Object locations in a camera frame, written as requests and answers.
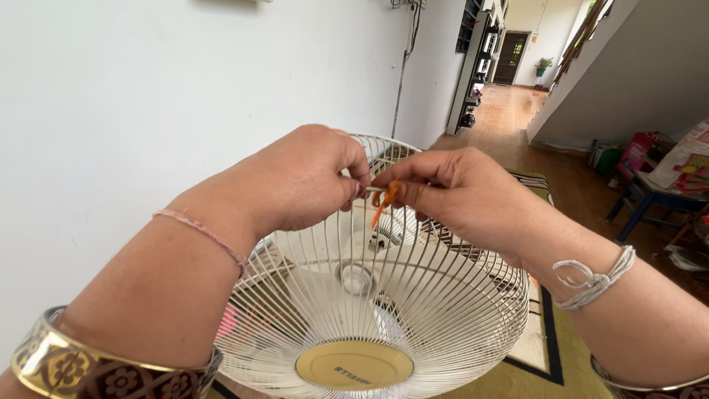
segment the electric fan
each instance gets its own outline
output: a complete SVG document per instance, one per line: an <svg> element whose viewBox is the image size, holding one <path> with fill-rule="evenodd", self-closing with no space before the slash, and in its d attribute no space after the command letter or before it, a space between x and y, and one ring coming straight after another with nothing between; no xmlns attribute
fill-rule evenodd
<svg viewBox="0 0 709 399"><path fill-rule="evenodd" d="M372 177L419 152L352 137ZM216 337L220 372L280 398L428 398L502 360L527 322L526 273L409 207L372 226L375 211L357 199L259 243Z"/></svg>

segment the white wire grill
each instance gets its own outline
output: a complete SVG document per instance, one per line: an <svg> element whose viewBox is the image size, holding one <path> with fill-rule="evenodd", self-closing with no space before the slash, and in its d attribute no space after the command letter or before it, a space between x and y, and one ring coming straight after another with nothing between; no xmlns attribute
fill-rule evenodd
<svg viewBox="0 0 709 399"><path fill-rule="evenodd" d="M353 134L372 177L418 149ZM385 209L371 229L371 200L353 202L302 231L277 231L249 259L216 344L220 371L280 398L428 398L478 378L512 349L528 314L523 270L481 250L408 207ZM342 269L362 270L350 293ZM338 391L312 384L296 360L323 343L372 341L405 352L413 373L386 388Z"/></svg>

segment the left hand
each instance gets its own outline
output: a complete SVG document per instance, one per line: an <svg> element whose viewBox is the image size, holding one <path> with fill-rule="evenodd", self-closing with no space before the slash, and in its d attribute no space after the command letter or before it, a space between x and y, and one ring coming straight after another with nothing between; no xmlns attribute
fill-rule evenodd
<svg viewBox="0 0 709 399"><path fill-rule="evenodd" d="M341 176L343 169L352 177ZM258 240L350 210L350 200L363 197L370 182L356 140L344 131L305 125L187 190L169 208L188 208L188 215L218 234L234 226L252 229Z"/></svg>

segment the havells logo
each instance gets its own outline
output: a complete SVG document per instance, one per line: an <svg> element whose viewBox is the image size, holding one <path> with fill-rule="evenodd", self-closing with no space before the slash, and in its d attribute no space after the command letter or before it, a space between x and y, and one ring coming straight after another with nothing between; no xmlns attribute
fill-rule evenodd
<svg viewBox="0 0 709 399"><path fill-rule="evenodd" d="M350 373L349 371L343 369L342 367L335 367L335 371L338 371L338 372L340 372L340 374L344 374L347 377L350 377L351 379L355 380L358 383L363 383L365 385L369 385L372 383L371 381L367 381L363 378L357 377L356 375Z"/></svg>

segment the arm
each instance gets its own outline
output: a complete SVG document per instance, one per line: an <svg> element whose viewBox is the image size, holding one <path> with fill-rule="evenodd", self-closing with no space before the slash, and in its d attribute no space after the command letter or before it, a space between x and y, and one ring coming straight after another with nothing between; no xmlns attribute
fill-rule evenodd
<svg viewBox="0 0 709 399"><path fill-rule="evenodd" d="M344 168L352 178L337 175ZM347 209L367 185L369 166L358 142L324 126L304 126L167 208L203 222L248 256L274 230L302 229ZM214 241L174 219L155 217L72 301L56 326L83 344L127 359L203 366L240 271ZM0 377L0 398L39 397L11 372Z"/></svg>
<svg viewBox="0 0 709 399"><path fill-rule="evenodd" d="M607 273L622 252L518 184L476 149L414 155L374 184L386 186L396 176L404 180L399 205L410 205L463 239L502 253L558 301L579 292L561 284L552 270L555 262L576 259L595 273ZM585 280L568 268L558 273ZM569 314L593 355L618 382L666 386L709 373L709 308L640 259L596 301Z"/></svg>

